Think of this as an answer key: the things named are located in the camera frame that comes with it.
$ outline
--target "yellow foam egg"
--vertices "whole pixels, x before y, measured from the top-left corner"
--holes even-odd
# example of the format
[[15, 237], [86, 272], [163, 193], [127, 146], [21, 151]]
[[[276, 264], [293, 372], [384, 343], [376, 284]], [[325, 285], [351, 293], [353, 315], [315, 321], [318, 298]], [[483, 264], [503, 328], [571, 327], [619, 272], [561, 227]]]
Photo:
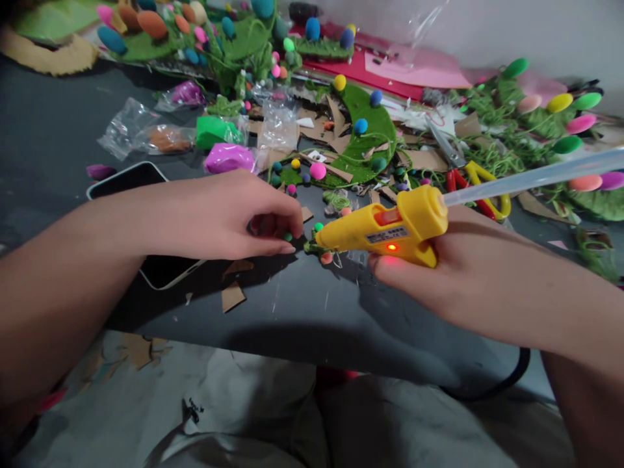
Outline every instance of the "yellow foam egg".
[[555, 96], [552, 101], [546, 106], [546, 110], [556, 114], [566, 110], [574, 102], [574, 97], [571, 94], [565, 93]]
[[338, 75], [333, 79], [333, 87], [336, 91], [342, 91], [346, 86], [346, 77], [344, 75]]

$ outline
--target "yellow hot glue gun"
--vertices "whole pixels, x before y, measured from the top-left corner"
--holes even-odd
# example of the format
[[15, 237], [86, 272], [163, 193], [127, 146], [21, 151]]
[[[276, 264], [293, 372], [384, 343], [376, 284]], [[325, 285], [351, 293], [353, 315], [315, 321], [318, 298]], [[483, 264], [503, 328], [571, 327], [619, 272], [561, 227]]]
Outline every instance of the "yellow hot glue gun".
[[396, 202], [393, 209], [375, 203], [330, 222], [317, 233], [317, 244], [338, 252], [368, 250], [435, 268], [437, 257], [428, 239], [449, 227], [442, 193], [423, 185], [400, 192]]

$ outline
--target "cable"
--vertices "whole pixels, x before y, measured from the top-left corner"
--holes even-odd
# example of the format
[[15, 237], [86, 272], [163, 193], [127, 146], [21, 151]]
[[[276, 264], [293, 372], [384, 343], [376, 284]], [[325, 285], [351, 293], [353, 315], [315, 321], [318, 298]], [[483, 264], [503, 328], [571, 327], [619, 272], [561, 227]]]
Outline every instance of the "cable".
[[491, 389], [481, 393], [480, 395], [476, 395], [476, 396], [456, 395], [455, 393], [453, 393], [446, 387], [440, 387], [440, 389], [444, 393], [446, 393], [448, 396], [450, 396], [451, 398], [454, 398], [457, 401], [461, 401], [464, 403], [474, 403], [478, 401], [489, 400], [490, 398], [493, 398], [501, 394], [505, 390], [510, 389], [515, 384], [517, 384], [518, 381], [524, 376], [525, 372], [527, 371], [528, 364], [530, 362], [531, 362], [531, 350], [529, 348], [520, 348], [518, 364], [515, 366], [515, 369], [513, 370], [513, 372], [509, 374], [509, 377], [499, 382], [497, 385], [494, 385]]

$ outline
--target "phone screen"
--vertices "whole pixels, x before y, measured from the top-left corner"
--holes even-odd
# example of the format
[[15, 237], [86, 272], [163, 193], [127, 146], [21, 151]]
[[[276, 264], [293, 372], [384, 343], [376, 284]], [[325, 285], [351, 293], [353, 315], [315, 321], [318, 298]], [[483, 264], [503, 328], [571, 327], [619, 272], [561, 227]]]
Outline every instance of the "phone screen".
[[[158, 169], [149, 162], [142, 162], [94, 185], [89, 190], [89, 196], [94, 200], [124, 190], [162, 182], [167, 182], [167, 179]], [[167, 255], [149, 255], [141, 265], [141, 271], [155, 289], [162, 289], [186, 273], [197, 262], [199, 260]]]

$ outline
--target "glue gun label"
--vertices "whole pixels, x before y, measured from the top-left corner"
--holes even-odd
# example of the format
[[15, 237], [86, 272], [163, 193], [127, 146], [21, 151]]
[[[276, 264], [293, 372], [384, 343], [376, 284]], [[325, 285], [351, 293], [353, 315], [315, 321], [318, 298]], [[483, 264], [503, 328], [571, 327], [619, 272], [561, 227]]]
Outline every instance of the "glue gun label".
[[368, 234], [366, 236], [366, 240], [371, 244], [379, 244], [380, 242], [392, 241], [394, 239], [400, 239], [402, 237], [409, 237], [410, 234], [403, 227], [394, 227], [393, 229], [388, 229], [386, 231], [381, 231], [374, 234]]

